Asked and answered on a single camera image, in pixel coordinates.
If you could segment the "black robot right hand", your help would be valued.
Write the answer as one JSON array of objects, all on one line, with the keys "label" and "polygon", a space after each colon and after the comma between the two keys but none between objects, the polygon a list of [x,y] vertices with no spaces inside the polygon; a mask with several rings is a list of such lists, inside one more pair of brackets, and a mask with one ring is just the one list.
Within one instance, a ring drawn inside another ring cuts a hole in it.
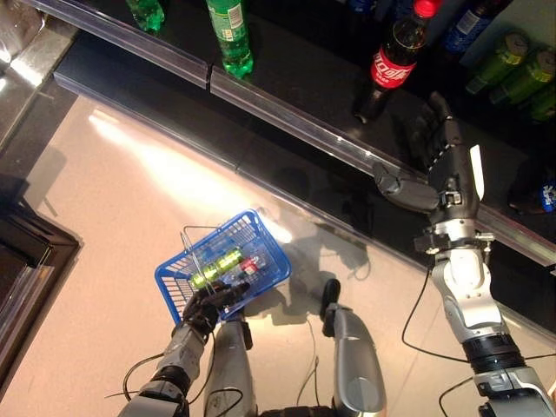
[{"label": "black robot right hand", "polygon": [[475,219],[480,197],[470,148],[439,92],[433,92],[420,108],[408,145],[411,157],[427,172],[427,181],[394,175],[376,163],[373,178],[381,194],[398,207],[428,215],[432,224]]}]

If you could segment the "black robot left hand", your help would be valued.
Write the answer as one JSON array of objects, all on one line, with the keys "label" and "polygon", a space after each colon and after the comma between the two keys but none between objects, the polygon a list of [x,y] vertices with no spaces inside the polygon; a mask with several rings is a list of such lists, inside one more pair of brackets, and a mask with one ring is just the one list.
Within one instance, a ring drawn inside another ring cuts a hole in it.
[{"label": "black robot left hand", "polygon": [[199,289],[187,302],[182,320],[207,338],[226,308],[232,308],[250,289],[248,282],[231,285],[217,280]]}]

